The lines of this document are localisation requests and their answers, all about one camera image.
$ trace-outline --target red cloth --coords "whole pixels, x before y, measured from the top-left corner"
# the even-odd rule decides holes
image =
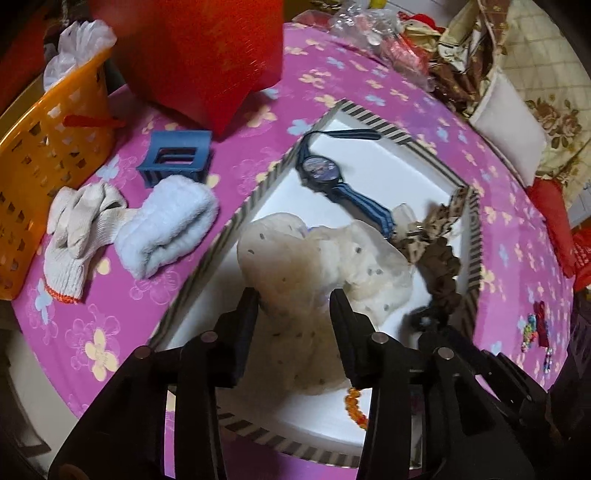
[[[536,178],[534,184],[526,192],[535,207],[546,219],[548,236],[564,276],[567,278],[572,277],[576,272],[574,242],[560,183],[555,180]]]
[[[90,0],[117,35],[113,57],[138,96],[220,137],[249,92],[281,79],[282,2]]]
[[[574,291],[578,292],[591,285],[591,228],[576,232],[573,241],[577,270]]]

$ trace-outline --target blue plastic clip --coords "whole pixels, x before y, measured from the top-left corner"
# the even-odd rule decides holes
[[[211,141],[212,133],[208,130],[153,132],[148,153],[137,167],[146,188],[170,175],[203,180]]]

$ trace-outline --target white pillow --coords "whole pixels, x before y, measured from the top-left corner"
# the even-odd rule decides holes
[[[523,186],[534,183],[546,133],[500,69],[493,72],[491,85],[469,122],[502,153],[501,160],[511,163]]]

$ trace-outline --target wristwatch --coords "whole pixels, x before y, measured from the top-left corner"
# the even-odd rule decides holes
[[[371,128],[329,132],[314,130],[308,132],[301,139],[295,167],[300,174],[303,185],[315,192],[324,193],[331,202],[341,205],[343,205],[343,202],[351,202],[371,222],[378,226],[385,239],[390,240],[395,233],[396,227],[390,210],[375,200],[353,190],[351,185],[343,179],[339,165],[335,161],[322,155],[312,154],[309,143],[314,134],[356,140],[379,140],[382,138],[382,134]]]

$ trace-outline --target metal screw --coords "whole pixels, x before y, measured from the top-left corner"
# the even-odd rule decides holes
[[[147,345],[142,345],[134,350],[134,357],[139,359],[148,358],[152,353],[152,349]]]
[[[451,360],[453,358],[453,350],[451,348],[447,348],[446,346],[442,346],[439,350],[437,350],[437,353],[445,360]]]
[[[201,334],[201,341],[203,343],[213,343],[217,340],[217,333],[213,330]]]
[[[388,341],[388,335],[386,335],[384,332],[374,332],[371,334],[371,339],[375,342],[375,343],[386,343]]]

